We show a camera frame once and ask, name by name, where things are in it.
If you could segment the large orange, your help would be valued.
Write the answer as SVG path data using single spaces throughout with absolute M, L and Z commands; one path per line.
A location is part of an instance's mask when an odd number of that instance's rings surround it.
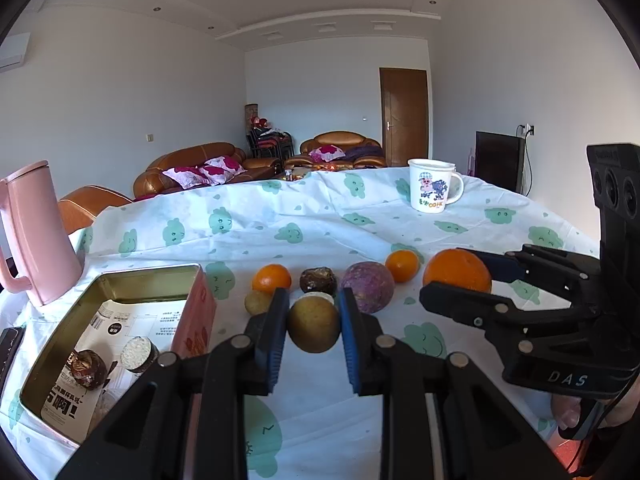
M 486 294 L 491 292 L 492 287 L 491 275 L 485 263 L 472 252 L 460 248 L 442 250 L 430 259 L 423 273 L 422 284 L 431 282 Z

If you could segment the small orange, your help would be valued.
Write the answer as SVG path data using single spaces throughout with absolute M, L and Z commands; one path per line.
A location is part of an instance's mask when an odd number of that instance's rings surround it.
M 385 261 L 395 283 L 410 282 L 420 270 L 420 259 L 410 249 L 399 249 L 392 252 Z

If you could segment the brown-green round fruit front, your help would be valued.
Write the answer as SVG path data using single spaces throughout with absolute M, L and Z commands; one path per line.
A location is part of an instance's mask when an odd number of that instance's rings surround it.
M 334 304 L 319 298 L 297 299 L 288 311 L 288 334 L 296 346 L 308 353 L 330 350 L 341 333 Z

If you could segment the brown-green round fruit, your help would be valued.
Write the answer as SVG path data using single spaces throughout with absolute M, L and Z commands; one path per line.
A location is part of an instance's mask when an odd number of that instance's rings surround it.
M 251 290 L 244 298 L 244 308 L 250 316 L 261 315 L 269 310 L 271 300 L 270 292 Z
M 297 299 L 288 311 L 288 334 L 296 346 L 308 353 L 330 350 L 341 333 L 334 304 L 319 298 Z

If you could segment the wrapped brown pastry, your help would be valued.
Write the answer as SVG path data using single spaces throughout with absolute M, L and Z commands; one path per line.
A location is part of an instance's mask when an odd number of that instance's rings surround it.
M 70 374 L 75 382 L 87 390 L 96 390 L 106 381 L 107 368 L 95 351 L 73 351 L 70 355 Z

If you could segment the purple round fruit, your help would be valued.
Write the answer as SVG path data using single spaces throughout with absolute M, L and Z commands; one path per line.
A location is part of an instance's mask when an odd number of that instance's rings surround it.
M 358 309 L 367 314 L 383 310 L 392 300 L 395 282 L 390 270 L 381 263 L 363 261 L 350 266 L 342 280 L 341 289 L 350 288 Z

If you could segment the white cartoon mug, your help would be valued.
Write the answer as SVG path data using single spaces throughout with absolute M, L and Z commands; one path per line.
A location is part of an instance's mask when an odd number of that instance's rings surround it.
M 413 158 L 408 160 L 410 204 L 426 214 L 440 214 L 462 197 L 462 175 L 452 162 Z

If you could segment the black television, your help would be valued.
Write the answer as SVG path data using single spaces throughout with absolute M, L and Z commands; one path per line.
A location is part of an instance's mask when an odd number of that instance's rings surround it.
M 525 140 L 520 136 L 477 131 L 475 177 L 498 188 L 523 191 Z

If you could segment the orange left back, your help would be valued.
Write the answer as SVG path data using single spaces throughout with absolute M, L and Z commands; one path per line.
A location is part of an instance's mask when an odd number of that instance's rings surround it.
M 290 271 L 277 263 L 270 263 L 260 268 L 252 278 L 252 289 L 272 294 L 276 289 L 290 289 L 292 276 Z

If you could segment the black smartphone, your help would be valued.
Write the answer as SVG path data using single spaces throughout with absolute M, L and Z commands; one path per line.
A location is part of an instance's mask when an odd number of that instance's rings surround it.
M 16 352 L 20 348 L 25 335 L 25 327 L 8 327 L 2 330 L 0 336 L 0 393 L 6 386 Z

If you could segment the pink cushion on small sofa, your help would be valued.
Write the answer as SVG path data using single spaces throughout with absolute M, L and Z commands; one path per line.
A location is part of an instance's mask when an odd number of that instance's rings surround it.
M 315 164 L 325 164 L 344 158 L 345 152 L 334 144 L 323 144 L 311 150 L 308 156 Z

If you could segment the pink floral cushion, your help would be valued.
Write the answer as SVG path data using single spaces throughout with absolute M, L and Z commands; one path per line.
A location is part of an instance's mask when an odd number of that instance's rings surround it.
M 209 186 L 209 180 L 198 167 L 174 167 L 163 171 L 163 175 L 175 181 L 183 190 Z
M 206 160 L 200 167 L 210 185 L 222 185 L 246 173 L 245 168 L 231 156 L 218 156 Z

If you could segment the pink floral cushion right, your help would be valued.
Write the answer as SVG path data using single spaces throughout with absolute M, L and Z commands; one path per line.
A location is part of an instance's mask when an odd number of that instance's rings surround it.
M 218 156 L 206 160 L 200 167 L 210 185 L 222 185 L 246 173 L 245 168 L 231 156 Z

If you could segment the stacked dark chairs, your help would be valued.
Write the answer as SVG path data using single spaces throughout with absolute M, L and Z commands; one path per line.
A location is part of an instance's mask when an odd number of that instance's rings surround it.
M 294 154 L 292 136 L 273 128 L 266 118 L 253 116 L 248 120 L 247 142 L 253 158 L 285 160 Z

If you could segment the white air conditioner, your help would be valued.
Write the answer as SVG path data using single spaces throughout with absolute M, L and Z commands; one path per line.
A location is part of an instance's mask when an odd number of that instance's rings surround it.
M 0 47 L 0 72 L 7 72 L 24 64 L 30 33 L 7 36 Z

